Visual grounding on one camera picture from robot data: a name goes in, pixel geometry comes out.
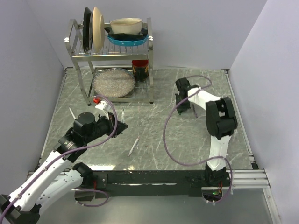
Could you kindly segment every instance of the wall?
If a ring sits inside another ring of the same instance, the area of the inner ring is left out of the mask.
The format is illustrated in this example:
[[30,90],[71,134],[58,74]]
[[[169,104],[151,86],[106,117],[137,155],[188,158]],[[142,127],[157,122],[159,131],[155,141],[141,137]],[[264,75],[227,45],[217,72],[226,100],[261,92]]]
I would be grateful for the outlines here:
[[266,0],[27,0],[62,65],[73,66],[65,49],[69,19],[83,20],[97,6],[105,22],[152,18],[154,64],[206,69],[231,67]]
[[37,165],[64,69],[27,2],[0,3],[0,194],[9,194]]
[[299,223],[299,1],[268,0],[229,72],[283,223]]

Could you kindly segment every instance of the cup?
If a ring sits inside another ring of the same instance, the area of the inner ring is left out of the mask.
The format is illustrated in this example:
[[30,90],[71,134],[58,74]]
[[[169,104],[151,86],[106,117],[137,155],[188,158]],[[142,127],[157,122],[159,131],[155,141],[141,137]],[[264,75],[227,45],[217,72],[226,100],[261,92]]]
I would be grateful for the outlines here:
[[143,82],[149,76],[149,61],[148,60],[133,60],[132,61],[133,75],[135,80]]

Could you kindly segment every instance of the robotic arm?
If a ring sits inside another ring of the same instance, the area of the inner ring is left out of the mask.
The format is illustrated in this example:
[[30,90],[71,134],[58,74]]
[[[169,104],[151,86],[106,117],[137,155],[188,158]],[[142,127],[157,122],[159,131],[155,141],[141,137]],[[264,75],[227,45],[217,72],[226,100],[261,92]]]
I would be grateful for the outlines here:
[[[107,112],[107,109],[109,109],[107,108],[107,103],[105,101],[101,102],[100,105],[105,105],[105,107],[96,106],[96,108],[100,110],[99,113],[104,113],[105,116],[99,115],[99,119],[95,121],[95,116],[92,113],[85,112],[80,114],[78,118],[74,120],[73,127],[66,132],[65,136],[60,138],[54,150],[37,171],[10,195],[0,195],[1,212],[18,197],[22,189],[27,186],[41,170],[46,169],[47,164],[53,161],[53,159],[69,150],[87,146],[89,142],[105,134],[110,135],[112,133],[115,125],[114,115]],[[118,121],[116,132],[112,137],[115,138],[126,128],[128,128],[128,125]],[[85,182],[90,181],[93,171],[87,165],[79,163],[74,165],[73,169],[67,175],[51,184],[61,172],[68,168],[86,150],[87,149],[71,153],[49,167],[47,171],[29,187],[23,196],[14,203],[6,214],[6,219],[12,224],[35,224],[40,214],[57,199],[71,189],[82,186]]]
[[[191,86],[187,78],[176,81],[179,94],[176,94],[177,104],[184,98],[196,93],[199,86]],[[228,143],[234,130],[237,128],[237,119],[232,101],[229,97],[220,98],[204,90],[190,97],[181,104],[177,111],[179,114],[190,109],[190,102],[199,105],[206,110],[206,127],[211,135],[211,149],[209,158],[214,156],[226,156]],[[206,171],[212,176],[220,175],[226,166],[223,159],[210,160],[206,164]]]

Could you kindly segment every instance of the beige plate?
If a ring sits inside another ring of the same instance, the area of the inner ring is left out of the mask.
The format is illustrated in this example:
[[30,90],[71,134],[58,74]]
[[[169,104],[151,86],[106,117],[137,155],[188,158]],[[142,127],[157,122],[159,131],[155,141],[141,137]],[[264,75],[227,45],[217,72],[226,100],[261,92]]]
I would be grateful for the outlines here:
[[105,30],[104,18],[97,7],[93,9],[93,46],[96,53],[99,53],[104,45]]

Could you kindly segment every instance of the cable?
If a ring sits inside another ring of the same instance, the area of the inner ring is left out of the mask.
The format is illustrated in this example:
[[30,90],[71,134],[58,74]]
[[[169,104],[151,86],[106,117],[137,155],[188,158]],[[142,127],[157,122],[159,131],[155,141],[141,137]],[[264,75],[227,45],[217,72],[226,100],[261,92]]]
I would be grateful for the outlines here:
[[166,145],[166,139],[165,139],[165,132],[166,132],[166,128],[167,128],[167,124],[173,114],[173,112],[185,101],[187,101],[189,98],[195,96],[196,94],[198,94],[202,89],[205,89],[207,87],[210,87],[212,85],[212,80],[209,79],[208,77],[205,77],[205,76],[202,76],[202,75],[194,75],[194,76],[189,76],[189,77],[186,77],[186,78],[191,78],[191,77],[202,77],[202,78],[205,78],[209,81],[209,84],[206,85],[206,86],[203,86],[201,88],[198,89],[198,91],[196,91],[194,94],[191,94],[190,96],[182,99],[175,107],[173,107],[172,111],[170,112],[170,114],[168,115],[168,118],[166,119],[166,122],[165,122],[165,125],[164,125],[164,128],[163,128],[163,144],[164,144],[164,148],[165,148],[165,151],[166,153],[168,154],[168,156],[173,160],[175,161],[176,163],[178,163],[179,165],[182,165],[182,166],[186,166],[186,167],[193,167],[193,166],[197,166],[199,164],[203,164],[203,163],[206,163],[210,160],[213,160],[213,159],[224,159],[225,162],[228,164],[229,166],[229,170],[230,170],[230,183],[229,183],[229,188],[228,188],[228,191],[225,193],[225,195],[222,197],[222,199],[220,199],[219,201],[216,201],[216,203],[219,203],[221,202],[224,198],[226,198],[232,188],[232,182],[233,182],[233,170],[232,170],[232,167],[229,163],[229,161],[227,160],[227,158],[223,157],[223,156],[214,156],[214,157],[211,157],[211,158],[208,158],[208,159],[205,159],[205,160],[202,160],[202,161],[199,161],[199,162],[196,162],[196,163],[183,163],[183,162],[180,162],[178,160],[176,160],[169,152],[168,148],[167,148],[167,145]]
[[84,146],[84,147],[79,147],[79,148],[75,148],[75,149],[72,149],[70,151],[67,151],[65,153],[62,153],[60,156],[56,157],[55,159],[53,159],[47,166],[45,166],[45,168],[39,172],[35,178],[32,179],[32,181],[29,182],[29,184],[24,187],[24,189],[20,192],[20,194],[18,195],[18,198],[15,198],[7,207],[6,209],[4,209],[1,217],[0,217],[0,224],[2,224],[3,220],[4,220],[4,217],[6,215],[6,213],[8,212],[8,210],[14,205],[14,203],[16,203],[19,198],[21,198],[21,196],[26,192],[26,190],[28,190],[30,188],[30,186],[46,171],[48,170],[49,167],[51,167],[57,160],[63,158],[64,156],[68,155],[68,154],[71,154],[71,153],[74,153],[74,152],[77,152],[77,151],[80,151],[80,150],[84,150],[84,149],[88,149],[88,148],[92,148],[92,147],[95,147],[95,146],[99,146],[99,145],[102,145],[104,144],[106,141],[108,141],[115,133],[116,131],[116,128],[117,128],[117,113],[115,111],[115,108],[113,107],[113,104],[112,102],[107,99],[106,97],[104,96],[101,96],[101,95],[97,95],[96,97],[98,98],[103,98],[104,100],[106,100],[108,102],[108,104],[111,106],[112,108],[112,111],[113,111],[113,115],[114,115],[114,118],[115,118],[115,125],[114,125],[114,128],[113,128],[113,131],[111,132],[111,134],[106,138],[104,139],[103,141],[101,141],[100,143],[98,144],[95,144],[95,145],[91,145],[91,146]]
[[104,204],[107,203],[108,199],[109,199],[109,195],[104,192],[104,191],[101,191],[101,190],[95,190],[95,189],[87,189],[87,188],[76,188],[78,190],[83,190],[83,191],[89,191],[89,192],[95,192],[95,193],[101,193],[101,194],[104,194],[106,196],[106,200],[104,202],[102,202],[101,204],[96,204],[96,205],[88,205],[88,204],[83,204],[82,202],[78,202],[78,204],[84,206],[84,207],[89,207],[89,208],[96,208],[96,207],[100,207]]

